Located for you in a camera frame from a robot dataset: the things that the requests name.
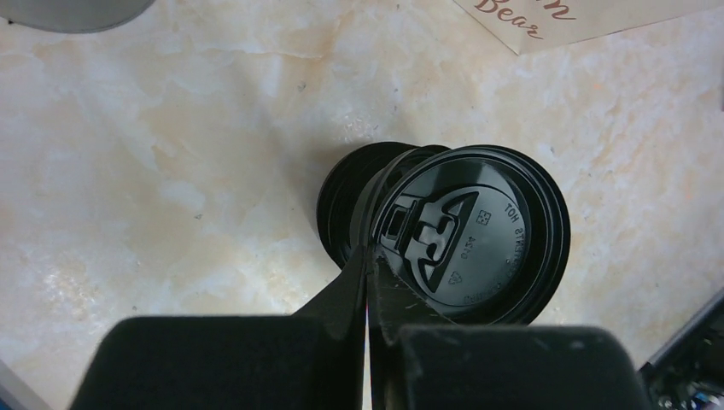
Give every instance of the black plastic lid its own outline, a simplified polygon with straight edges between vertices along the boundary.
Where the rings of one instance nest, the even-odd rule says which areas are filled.
[[[349,206],[332,212],[341,222],[336,226],[349,226],[337,234],[346,235],[345,251],[334,240],[325,241],[320,229],[338,264],[343,265],[345,252],[366,241],[384,247],[391,270],[450,319],[529,323],[540,313],[563,276],[570,240],[563,196],[540,165],[491,145],[373,144],[363,150],[342,160],[332,174],[353,169],[350,163],[358,155],[366,159],[358,166],[364,175],[338,174],[335,178],[353,182],[323,188],[325,201],[329,192],[340,190],[355,200],[351,213]],[[374,166],[373,159],[379,159]],[[334,183],[333,175],[328,181]]]

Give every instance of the marble countertop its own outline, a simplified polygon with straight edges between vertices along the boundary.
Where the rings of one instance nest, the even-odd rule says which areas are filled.
[[[538,324],[640,365],[724,285],[724,8],[515,56],[452,0],[159,0],[0,25],[0,360],[54,409],[140,314],[288,313],[337,275],[314,205],[371,141],[502,144],[569,205]]]

